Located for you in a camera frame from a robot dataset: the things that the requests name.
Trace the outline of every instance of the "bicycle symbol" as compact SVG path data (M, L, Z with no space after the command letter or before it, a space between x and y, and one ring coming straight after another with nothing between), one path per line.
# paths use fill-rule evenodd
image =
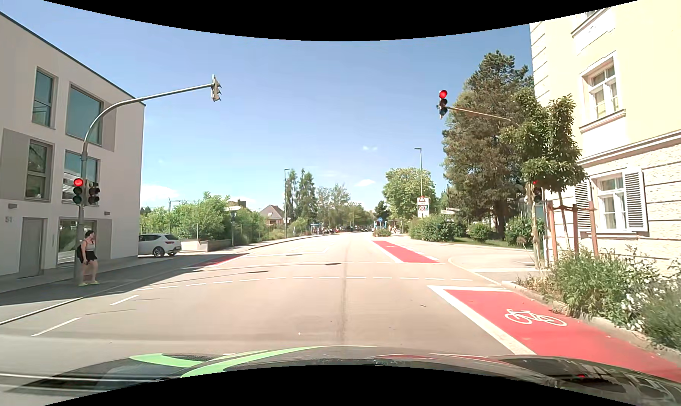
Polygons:
M516 321L516 323L520 324L531 324L534 321L543 321L552 324L553 326L563 327L567 325L565 321L559 320L558 318L531 313L529 310L513 311L512 309L506 309L506 311L508 313L506 313L505 316L508 320Z

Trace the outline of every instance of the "parked car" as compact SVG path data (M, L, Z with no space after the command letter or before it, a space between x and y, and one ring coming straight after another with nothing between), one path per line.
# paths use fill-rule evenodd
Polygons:
M138 237L138 255L173 256L181 249L180 239L172 234L150 233Z

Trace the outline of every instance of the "woman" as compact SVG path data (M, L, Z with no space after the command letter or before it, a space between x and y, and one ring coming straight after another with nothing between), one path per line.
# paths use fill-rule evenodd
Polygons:
M80 258L82 263L82 283L80 286L87 285L97 285L98 281L95 280L97 275L97 256L95 256L95 232L88 230L85 233L85 238L82 240L80 245L77 247L77 257ZM90 281L85 281L85 276L87 276L87 270L90 269Z

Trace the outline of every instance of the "sky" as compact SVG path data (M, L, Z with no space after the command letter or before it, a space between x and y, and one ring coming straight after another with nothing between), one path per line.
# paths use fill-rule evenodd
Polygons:
M283 169L316 186L344 184L373 209L390 168L423 167L440 195L436 104L453 103L483 56L531 66L528 25L398 41L313 42L237 37L106 16L42 0L0 10L135 97L210 82L210 90L148 100L141 204L204 191L262 209L283 203Z

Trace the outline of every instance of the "asphalt road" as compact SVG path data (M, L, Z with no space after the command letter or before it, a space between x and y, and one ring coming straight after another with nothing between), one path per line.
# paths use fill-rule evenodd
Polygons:
M524 262L529 256L523 251L370 233L289 241L241 256L178 256L108 272L115 276L92 287L106 291L94 295L79 295L67 284L0 295L0 320L76 299L0 325L0 371L58 374L144 353L306 345L481 356L571 356L577 354L567 354L568 348L585 348L581 356L599 358L594 361L618 358L616 365L635 366L633 360L642 360L652 372L672 368L648 364L649 354L623 343L616 348L573 319L539 318L546 310L538 303L497 283L498 275L508 280L513 272L527 273ZM83 295L89 297L77 299ZM512 316L510 308L534 313Z

